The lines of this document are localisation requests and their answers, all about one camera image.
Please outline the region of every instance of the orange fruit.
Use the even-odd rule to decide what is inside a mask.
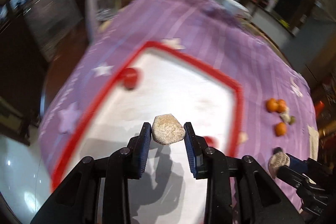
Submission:
[[[268,110],[268,112],[274,112],[278,110],[278,102],[276,101],[276,99],[271,98],[266,102],[266,109]]]
[[[275,127],[275,134],[280,137],[280,136],[284,136],[286,134],[286,124],[284,122],[280,122],[278,123]]]
[[[286,105],[285,100],[279,99],[278,100],[278,109],[277,109],[277,112],[279,112],[279,113],[284,112],[286,110],[286,107],[287,107],[287,105]]]

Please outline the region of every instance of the red object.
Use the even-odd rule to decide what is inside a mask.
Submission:
[[[106,82],[105,86],[101,89],[101,91],[96,95],[95,99],[92,103],[87,107],[86,111],[83,113],[80,121],[77,124],[77,127],[73,134],[71,135],[70,140],[66,144],[62,155],[60,156],[58,163],[51,175],[52,181],[52,190],[55,190],[57,186],[63,179],[64,171],[67,167],[67,164],[76,149],[79,141],[81,140],[85,130],[90,125],[91,119],[94,117],[95,113],[97,112],[98,108],[100,107],[101,103],[104,101],[105,97],[109,94],[109,91],[122,79],[123,70],[127,68],[143,51],[149,48],[154,48],[159,51],[165,52],[174,56],[175,58],[181,59],[184,62],[188,63],[194,68],[210,75],[214,79],[218,80],[219,82],[224,83],[225,85],[229,86],[232,89],[233,96],[235,97],[235,108],[233,111],[233,120],[232,123],[232,131],[230,134],[230,140],[227,142],[227,147],[224,148],[227,152],[227,156],[234,157],[236,154],[236,147],[241,123],[242,123],[242,116],[243,116],[243,92],[240,84],[235,80],[231,79],[224,73],[219,70],[214,69],[210,65],[197,60],[196,58],[174,50],[170,47],[164,46],[162,43],[155,42],[155,41],[147,41],[142,47],[140,47],[126,62],[125,64],[114,74],[111,78]]]
[[[214,137],[203,136],[203,138],[207,142],[208,146],[211,146],[211,147],[214,147],[214,148],[218,148],[218,142],[217,142],[217,140]]]
[[[123,85],[128,90],[134,89],[139,80],[139,71],[135,68],[126,68],[122,72]]]
[[[318,117],[322,112],[322,110],[324,109],[324,103],[322,101],[319,101],[314,105],[314,108],[315,108],[315,115],[316,117]]]

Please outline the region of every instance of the red rim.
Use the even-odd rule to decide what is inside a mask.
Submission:
[[[167,52],[171,55],[174,55],[177,58],[182,59],[183,61],[193,65],[194,67],[202,70],[203,72],[207,73],[208,75],[212,76],[213,78],[217,79],[218,81],[224,83],[225,85],[229,86],[235,96],[236,104],[234,108],[234,122],[231,128],[230,134],[230,141],[226,147],[226,151],[228,151],[227,156],[234,157],[236,154],[236,144],[238,140],[238,135],[240,132],[241,122],[242,122],[242,115],[243,115],[243,92],[240,84],[235,80],[231,79],[224,73],[219,70],[214,69],[210,65],[197,60],[196,58],[181,53],[177,50],[164,46],[159,42],[148,41],[144,45],[142,45],[125,63],[124,65],[107,81],[105,86],[101,89],[101,91],[96,95],[93,99],[90,106],[86,109],[83,113],[78,125],[71,136],[71,139],[66,144],[62,155],[60,156],[58,163],[51,175],[52,180],[52,190],[54,191],[57,186],[62,181],[63,173],[66,169],[66,166],[75,150],[77,144],[79,143],[83,133],[85,132],[90,120],[95,115],[95,112],[98,110],[100,104],[104,101],[106,95],[109,93],[109,90],[113,88],[116,83],[121,79],[123,69],[127,68],[139,54],[147,48],[155,48],[164,52]]]

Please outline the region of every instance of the silver screw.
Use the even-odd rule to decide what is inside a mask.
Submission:
[[[205,153],[211,155],[211,154],[215,153],[215,149],[214,149],[213,147],[207,147],[207,148],[205,149]]]
[[[127,155],[131,150],[129,150],[128,147],[123,147],[122,149],[120,149],[120,153],[122,155]]]
[[[250,164],[251,162],[253,162],[253,158],[252,158],[251,156],[249,156],[249,155],[244,156],[243,159],[244,159],[244,161],[246,161],[246,162],[249,163],[249,164]]]
[[[84,164],[88,164],[89,162],[91,162],[92,158],[90,156],[86,156],[84,158],[82,158],[82,162]]]

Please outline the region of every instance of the white floor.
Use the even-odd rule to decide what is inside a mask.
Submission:
[[[50,195],[50,178],[41,160],[37,129],[31,145],[0,135],[0,192],[22,224],[28,224]]]

